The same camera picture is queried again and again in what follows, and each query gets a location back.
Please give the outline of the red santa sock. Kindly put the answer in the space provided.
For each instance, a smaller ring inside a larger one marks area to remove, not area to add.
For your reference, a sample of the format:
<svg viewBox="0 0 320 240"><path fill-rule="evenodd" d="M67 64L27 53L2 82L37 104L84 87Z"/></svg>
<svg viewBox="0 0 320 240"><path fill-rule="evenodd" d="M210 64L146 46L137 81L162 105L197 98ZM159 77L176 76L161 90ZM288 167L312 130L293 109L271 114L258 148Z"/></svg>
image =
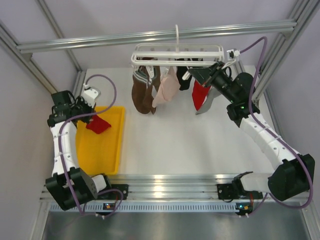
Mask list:
<svg viewBox="0 0 320 240"><path fill-rule="evenodd" d="M198 111L205 102L206 97L209 94L211 88L211 86L202 86L197 80L194 81L191 96L196 111Z"/></svg>
<svg viewBox="0 0 320 240"><path fill-rule="evenodd" d="M112 125L100 118L98 115L93 115L89 123L86 124L86 129L99 135L111 128Z"/></svg>

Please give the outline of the grey sock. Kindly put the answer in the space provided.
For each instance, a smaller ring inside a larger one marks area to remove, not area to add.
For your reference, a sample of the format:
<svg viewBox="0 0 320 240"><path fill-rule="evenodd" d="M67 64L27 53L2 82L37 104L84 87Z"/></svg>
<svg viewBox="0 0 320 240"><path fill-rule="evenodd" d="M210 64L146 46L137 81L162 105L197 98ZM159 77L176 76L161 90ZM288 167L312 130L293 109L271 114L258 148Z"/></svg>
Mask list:
<svg viewBox="0 0 320 240"><path fill-rule="evenodd" d="M211 90L208 92L208 94L205 98L205 101L201 105L200 109L196 111L195 114L201 115L201 114L206 113L211 108L213 100L220 95L221 95L221 93L217 89L211 88Z"/></svg>

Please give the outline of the black sock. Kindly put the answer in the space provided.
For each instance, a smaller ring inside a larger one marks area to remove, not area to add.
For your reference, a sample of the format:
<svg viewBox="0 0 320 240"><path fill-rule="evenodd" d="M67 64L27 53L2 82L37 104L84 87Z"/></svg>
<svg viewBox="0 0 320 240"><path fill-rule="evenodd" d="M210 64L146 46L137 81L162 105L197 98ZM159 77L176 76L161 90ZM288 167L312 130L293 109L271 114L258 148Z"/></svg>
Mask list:
<svg viewBox="0 0 320 240"><path fill-rule="evenodd" d="M176 77L180 84L180 91L185 91L190 88L192 76L189 73L189 66L177 66Z"/></svg>
<svg viewBox="0 0 320 240"><path fill-rule="evenodd" d="M192 68L202 68L203 65L203 58L191 58L190 59L192 62L198 63L197 65L192 65Z"/></svg>

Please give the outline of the white plastic clip hanger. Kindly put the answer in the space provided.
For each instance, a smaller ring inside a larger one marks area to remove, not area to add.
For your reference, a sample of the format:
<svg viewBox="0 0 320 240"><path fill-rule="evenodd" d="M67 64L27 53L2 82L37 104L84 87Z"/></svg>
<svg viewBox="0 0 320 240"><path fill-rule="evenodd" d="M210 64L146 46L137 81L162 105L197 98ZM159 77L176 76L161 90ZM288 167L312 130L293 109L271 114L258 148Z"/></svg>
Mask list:
<svg viewBox="0 0 320 240"><path fill-rule="evenodd" d="M192 58L203 58L204 66L211 66L224 61L224 48L219 44L185 44L180 43L179 27L175 26L175 43L139 43L131 55L131 65L134 70L140 66L146 67L150 77L154 76L153 66L169 67L192 66Z"/></svg>

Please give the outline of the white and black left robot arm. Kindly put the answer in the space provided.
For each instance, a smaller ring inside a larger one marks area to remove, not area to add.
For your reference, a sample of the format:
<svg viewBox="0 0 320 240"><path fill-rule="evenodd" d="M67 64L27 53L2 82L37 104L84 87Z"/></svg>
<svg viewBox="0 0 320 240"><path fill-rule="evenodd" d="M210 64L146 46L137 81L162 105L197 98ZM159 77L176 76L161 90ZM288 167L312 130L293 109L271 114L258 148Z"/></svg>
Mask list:
<svg viewBox="0 0 320 240"><path fill-rule="evenodd" d="M113 194L113 186L104 173L89 176L79 167L76 134L77 122L91 123L95 117L96 100L101 92L87 87L78 97L68 91L52 94L53 107L47 124L54 143L54 166L45 186L56 203L64 211L81 206L98 195L107 199Z"/></svg>

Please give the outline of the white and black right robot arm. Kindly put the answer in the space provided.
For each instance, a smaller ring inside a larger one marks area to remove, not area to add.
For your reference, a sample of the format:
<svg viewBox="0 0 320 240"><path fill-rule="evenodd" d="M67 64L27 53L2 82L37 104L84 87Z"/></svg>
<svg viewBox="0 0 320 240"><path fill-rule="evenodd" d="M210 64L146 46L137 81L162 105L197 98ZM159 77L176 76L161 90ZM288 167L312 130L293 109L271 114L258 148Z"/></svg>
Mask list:
<svg viewBox="0 0 320 240"><path fill-rule="evenodd" d="M291 148L250 101L250 93L254 91L253 76L241 72L232 78L223 67L223 62L217 62L188 71L200 85L213 87L230 102L226 107L229 119L256 143L273 169L270 173L248 171L237 175L232 181L234 194L243 199L256 191L285 201L310 191L315 170L313 157Z"/></svg>

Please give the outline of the pink sock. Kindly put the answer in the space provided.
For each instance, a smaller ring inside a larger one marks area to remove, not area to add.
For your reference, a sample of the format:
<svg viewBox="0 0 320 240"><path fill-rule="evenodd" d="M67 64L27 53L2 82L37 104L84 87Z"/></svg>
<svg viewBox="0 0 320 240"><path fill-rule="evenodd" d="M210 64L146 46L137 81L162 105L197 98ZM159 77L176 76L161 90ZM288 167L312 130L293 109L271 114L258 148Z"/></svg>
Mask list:
<svg viewBox="0 0 320 240"><path fill-rule="evenodd" d="M164 74L160 78L160 85L157 94L152 101L152 107L156 108L160 104L170 102L178 93L180 87L181 85L175 69L172 66L166 68Z"/></svg>

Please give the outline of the yellow plastic tray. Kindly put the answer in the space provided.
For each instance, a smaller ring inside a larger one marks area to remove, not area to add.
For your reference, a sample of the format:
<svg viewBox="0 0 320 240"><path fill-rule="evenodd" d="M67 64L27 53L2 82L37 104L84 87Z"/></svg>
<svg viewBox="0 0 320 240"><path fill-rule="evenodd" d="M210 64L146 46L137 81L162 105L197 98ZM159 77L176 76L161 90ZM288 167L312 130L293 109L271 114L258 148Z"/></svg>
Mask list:
<svg viewBox="0 0 320 240"><path fill-rule="evenodd" d="M111 128L101 134L86 129L87 124L82 121L77 123L75 142L78 164L91 176L116 175L122 153L125 108L113 106L98 116L111 124Z"/></svg>

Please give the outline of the aluminium top crossbar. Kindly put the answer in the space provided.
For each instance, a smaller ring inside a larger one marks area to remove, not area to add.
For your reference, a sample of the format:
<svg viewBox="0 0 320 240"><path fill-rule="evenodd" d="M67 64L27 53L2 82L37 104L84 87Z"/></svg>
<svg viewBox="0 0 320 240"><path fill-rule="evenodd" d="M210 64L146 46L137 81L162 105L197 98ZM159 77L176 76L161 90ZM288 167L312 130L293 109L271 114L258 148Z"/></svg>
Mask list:
<svg viewBox="0 0 320 240"><path fill-rule="evenodd" d="M84 49L102 46L117 46L144 42L161 42L180 39L200 39L263 33L291 33L297 26L294 19L261 21L221 26L170 29L135 33L60 38L23 42L17 45L21 53L50 52L71 49Z"/></svg>

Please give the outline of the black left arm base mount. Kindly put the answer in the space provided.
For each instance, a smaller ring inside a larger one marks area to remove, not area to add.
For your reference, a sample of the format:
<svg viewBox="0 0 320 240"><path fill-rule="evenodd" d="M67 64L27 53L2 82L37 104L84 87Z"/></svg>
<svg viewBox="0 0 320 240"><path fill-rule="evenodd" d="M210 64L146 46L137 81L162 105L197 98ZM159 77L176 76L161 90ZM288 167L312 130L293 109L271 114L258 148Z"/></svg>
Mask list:
<svg viewBox="0 0 320 240"><path fill-rule="evenodd" d="M98 192L98 200L126 200L129 194L128 184L112 184Z"/></svg>

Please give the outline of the aluminium left frame post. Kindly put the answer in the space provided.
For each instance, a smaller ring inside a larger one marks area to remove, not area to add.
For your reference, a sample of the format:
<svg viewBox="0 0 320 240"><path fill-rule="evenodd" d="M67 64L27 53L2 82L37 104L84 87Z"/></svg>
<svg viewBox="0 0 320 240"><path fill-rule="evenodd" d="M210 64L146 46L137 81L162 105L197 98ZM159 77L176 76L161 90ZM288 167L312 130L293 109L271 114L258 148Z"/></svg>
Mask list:
<svg viewBox="0 0 320 240"><path fill-rule="evenodd" d="M51 94L72 90L77 71L64 53L34 57L17 49L18 39L0 24L0 113L8 120L45 123Z"/></svg>

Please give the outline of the aluminium frame post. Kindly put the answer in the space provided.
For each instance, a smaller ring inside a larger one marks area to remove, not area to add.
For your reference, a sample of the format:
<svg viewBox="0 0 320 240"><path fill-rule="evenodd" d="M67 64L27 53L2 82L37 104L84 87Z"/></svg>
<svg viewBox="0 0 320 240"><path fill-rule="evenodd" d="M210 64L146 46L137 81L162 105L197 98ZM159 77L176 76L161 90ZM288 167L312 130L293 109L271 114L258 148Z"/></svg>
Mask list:
<svg viewBox="0 0 320 240"><path fill-rule="evenodd" d="M298 0L289 13L289 18L295 21L293 30L288 33L280 33L274 40L274 46L267 53L266 60L260 67L259 81L256 84L252 101L259 104L272 78L280 70L294 46L307 29L312 19L320 9L318 0Z"/></svg>
<svg viewBox="0 0 320 240"><path fill-rule="evenodd" d="M72 90L77 71L64 53L34 57L17 49L18 39L0 24L0 113L8 120L45 123L51 94Z"/></svg>

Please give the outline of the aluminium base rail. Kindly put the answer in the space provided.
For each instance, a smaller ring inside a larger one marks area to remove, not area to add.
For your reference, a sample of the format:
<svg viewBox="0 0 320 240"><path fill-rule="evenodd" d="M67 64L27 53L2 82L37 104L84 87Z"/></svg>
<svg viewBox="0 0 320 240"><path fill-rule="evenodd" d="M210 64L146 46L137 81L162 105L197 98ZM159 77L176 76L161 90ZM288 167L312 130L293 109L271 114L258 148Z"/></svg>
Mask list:
<svg viewBox="0 0 320 240"><path fill-rule="evenodd" d="M218 184L233 174L118 174L112 184L128 185L128 201L217 201Z"/></svg>

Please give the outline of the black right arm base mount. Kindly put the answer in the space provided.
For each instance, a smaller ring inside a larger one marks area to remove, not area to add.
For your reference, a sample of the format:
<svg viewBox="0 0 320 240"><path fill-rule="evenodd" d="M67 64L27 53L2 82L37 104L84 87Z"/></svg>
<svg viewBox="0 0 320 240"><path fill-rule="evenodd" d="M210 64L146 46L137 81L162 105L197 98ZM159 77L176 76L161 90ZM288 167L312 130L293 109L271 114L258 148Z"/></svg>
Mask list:
<svg viewBox="0 0 320 240"><path fill-rule="evenodd" d="M233 200L262 200L264 195L258 191L237 190L232 183L217 184L218 199L225 202Z"/></svg>

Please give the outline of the aluminium right frame post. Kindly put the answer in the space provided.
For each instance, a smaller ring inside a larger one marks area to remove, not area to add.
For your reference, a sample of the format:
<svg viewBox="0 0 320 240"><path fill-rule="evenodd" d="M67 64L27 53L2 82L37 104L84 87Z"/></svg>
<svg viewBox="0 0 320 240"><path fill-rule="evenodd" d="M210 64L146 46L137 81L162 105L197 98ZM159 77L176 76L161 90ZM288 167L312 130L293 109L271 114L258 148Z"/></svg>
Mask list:
<svg viewBox="0 0 320 240"><path fill-rule="evenodd" d="M259 104L272 78L280 70L294 46L307 29L312 19L320 9L318 0L298 0L289 13L289 18L295 21L293 30L288 33L280 33L274 40L274 46L267 53L266 60L260 67L259 81L256 84L252 101Z"/></svg>

